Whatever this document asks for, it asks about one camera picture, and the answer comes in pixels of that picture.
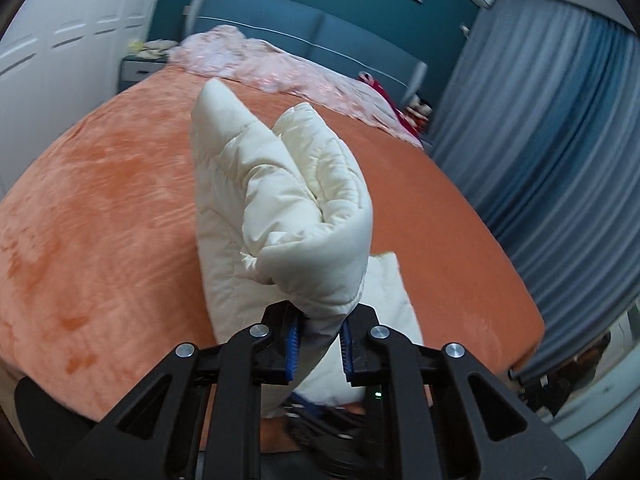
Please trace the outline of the cream quilted jacket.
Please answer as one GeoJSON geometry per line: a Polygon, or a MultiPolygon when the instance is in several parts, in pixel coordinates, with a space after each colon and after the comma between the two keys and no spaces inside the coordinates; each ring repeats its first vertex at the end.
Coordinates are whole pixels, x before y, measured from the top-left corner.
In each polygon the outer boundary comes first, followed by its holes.
{"type": "Polygon", "coordinates": [[[371,250],[373,206],[348,146],[308,103],[267,126],[220,80],[191,114],[196,241],[215,337],[292,302],[306,315],[292,382],[262,389],[262,414],[299,394],[320,405],[362,399],[349,385],[338,331],[358,304],[413,342],[422,334],[397,257],[371,250]]]}

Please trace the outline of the orange plush bed cover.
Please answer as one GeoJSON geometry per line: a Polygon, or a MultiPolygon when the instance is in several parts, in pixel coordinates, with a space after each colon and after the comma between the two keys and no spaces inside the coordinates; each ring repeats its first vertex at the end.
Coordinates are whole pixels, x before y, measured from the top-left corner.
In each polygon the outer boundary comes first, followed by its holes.
{"type": "MultiPolygon", "coordinates": [[[[196,253],[190,113],[204,78],[166,67],[54,141],[1,203],[1,370],[102,418],[183,341],[214,342],[196,253]]],[[[544,321],[509,258],[421,150],[333,110],[424,342],[464,344],[497,375],[544,321]]]]}

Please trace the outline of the red plush doll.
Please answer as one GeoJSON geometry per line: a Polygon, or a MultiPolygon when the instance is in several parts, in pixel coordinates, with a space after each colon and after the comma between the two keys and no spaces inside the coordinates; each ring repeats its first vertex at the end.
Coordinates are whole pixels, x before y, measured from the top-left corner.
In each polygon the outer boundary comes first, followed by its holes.
{"type": "Polygon", "coordinates": [[[358,79],[378,92],[384,101],[392,108],[398,122],[416,139],[426,131],[428,121],[432,114],[431,105],[422,100],[416,92],[410,96],[404,96],[402,102],[397,104],[382,84],[377,81],[371,74],[360,72],[358,79]]]}

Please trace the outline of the blue-grey curtain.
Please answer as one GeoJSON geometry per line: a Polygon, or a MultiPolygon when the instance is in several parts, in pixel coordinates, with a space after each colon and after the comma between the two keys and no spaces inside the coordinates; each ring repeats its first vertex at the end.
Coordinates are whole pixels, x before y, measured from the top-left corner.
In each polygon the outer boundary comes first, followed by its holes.
{"type": "Polygon", "coordinates": [[[639,292],[639,39],[560,0],[496,0],[431,133],[544,318],[522,377],[548,372],[639,292]]]}

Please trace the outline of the dark bedside table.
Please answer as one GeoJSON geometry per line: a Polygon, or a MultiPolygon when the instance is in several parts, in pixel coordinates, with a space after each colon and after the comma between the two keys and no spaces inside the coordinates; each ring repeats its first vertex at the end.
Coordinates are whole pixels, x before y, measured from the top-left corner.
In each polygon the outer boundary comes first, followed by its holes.
{"type": "Polygon", "coordinates": [[[167,63],[166,56],[161,58],[139,58],[137,55],[127,55],[121,61],[118,72],[117,92],[123,92],[138,82],[157,73],[167,63]]]}

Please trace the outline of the pink floral quilt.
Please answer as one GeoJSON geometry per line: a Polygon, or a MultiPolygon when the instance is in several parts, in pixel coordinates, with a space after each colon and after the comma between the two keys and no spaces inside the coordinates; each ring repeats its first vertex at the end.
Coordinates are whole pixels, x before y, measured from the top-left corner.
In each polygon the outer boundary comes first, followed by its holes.
{"type": "Polygon", "coordinates": [[[169,50],[169,62],[192,74],[221,77],[268,93],[286,93],[380,128],[418,148],[413,124],[369,73],[350,78],[232,25],[191,35],[169,50]]]}

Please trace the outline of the yellowish items on nightstand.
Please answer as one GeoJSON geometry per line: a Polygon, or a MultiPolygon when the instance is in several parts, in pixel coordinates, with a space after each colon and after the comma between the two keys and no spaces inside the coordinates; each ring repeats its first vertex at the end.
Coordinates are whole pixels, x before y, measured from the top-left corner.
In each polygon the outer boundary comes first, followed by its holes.
{"type": "Polygon", "coordinates": [[[151,41],[134,41],[128,47],[128,54],[140,60],[166,60],[169,51],[178,46],[174,40],[157,39],[151,41]]]}

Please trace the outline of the white wardrobe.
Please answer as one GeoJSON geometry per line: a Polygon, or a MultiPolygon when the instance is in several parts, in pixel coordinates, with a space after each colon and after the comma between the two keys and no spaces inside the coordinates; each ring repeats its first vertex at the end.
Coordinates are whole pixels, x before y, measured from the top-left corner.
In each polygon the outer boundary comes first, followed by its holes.
{"type": "Polygon", "coordinates": [[[25,0],[1,39],[1,189],[111,99],[157,0],[25,0]]]}

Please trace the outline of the blue upholstered headboard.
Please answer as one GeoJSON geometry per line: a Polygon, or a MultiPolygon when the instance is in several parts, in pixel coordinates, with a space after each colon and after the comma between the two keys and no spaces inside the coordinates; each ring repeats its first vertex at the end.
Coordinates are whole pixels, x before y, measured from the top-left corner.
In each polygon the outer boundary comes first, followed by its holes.
{"type": "Polygon", "coordinates": [[[366,72],[400,107],[419,91],[427,72],[426,63],[373,32],[291,0],[191,0],[186,36],[219,25],[345,76],[366,72]]]}

